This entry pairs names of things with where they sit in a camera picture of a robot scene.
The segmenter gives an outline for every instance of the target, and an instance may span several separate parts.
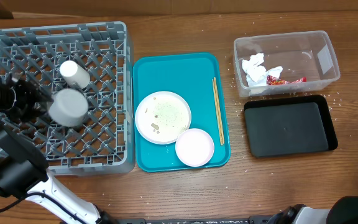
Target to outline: blue tray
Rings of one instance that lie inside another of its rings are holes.
[[[212,79],[216,77],[225,144],[219,141],[218,123]],[[211,135],[215,152],[212,159],[202,166],[218,167],[228,162],[231,155],[227,131],[226,110],[219,65],[209,53],[146,57],[134,66],[134,106],[156,91],[171,91],[183,97],[190,106],[190,128],[200,128]],[[157,145],[145,140],[135,128],[136,161],[147,172],[194,169],[184,165],[176,155],[175,143]]]

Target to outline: red snack wrapper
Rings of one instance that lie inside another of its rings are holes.
[[[279,78],[275,78],[271,75],[267,76],[266,84],[268,85],[283,85],[283,84],[290,84],[290,83],[303,83],[306,82],[306,77],[300,78],[298,80],[295,80],[294,82],[288,82]]]

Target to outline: white plate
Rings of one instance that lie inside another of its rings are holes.
[[[182,133],[175,144],[178,158],[191,167],[205,165],[211,160],[214,149],[211,136],[197,128],[191,128]]]
[[[140,102],[135,124],[140,135],[155,144],[170,144],[190,127],[191,111],[178,94],[159,91]]]

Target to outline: gray plastic crate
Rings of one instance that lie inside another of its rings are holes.
[[[0,121],[41,150],[57,175],[130,172],[135,166],[132,106],[133,45],[122,22],[0,29],[0,74],[37,80],[41,88],[67,88],[59,66],[74,60],[91,75],[84,91],[84,125],[67,128],[47,114],[28,123]],[[0,160],[5,157],[0,150]]]

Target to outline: wooden table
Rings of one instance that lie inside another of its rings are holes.
[[[0,21],[0,28],[102,21],[127,24],[136,60],[190,52],[216,56],[232,155],[225,166],[215,169],[149,174],[135,167],[124,175],[59,177],[79,197],[117,218],[163,219],[268,215],[296,203],[330,208],[345,195],[358,195],[358,12],[26,19]],[[341,69],[337,82],[312,93],[326,95],[333,107],[339,147],[334,152],[255,159],[239,112],[250,99],[240,99],[237,89],[229,86],[234,78],[233,42],[238,37],[308,30],[328,33]],[[0,198],[0,208],[13,200]],[[22,202],[0,214],[0,223],[58,223],[58,218]]]

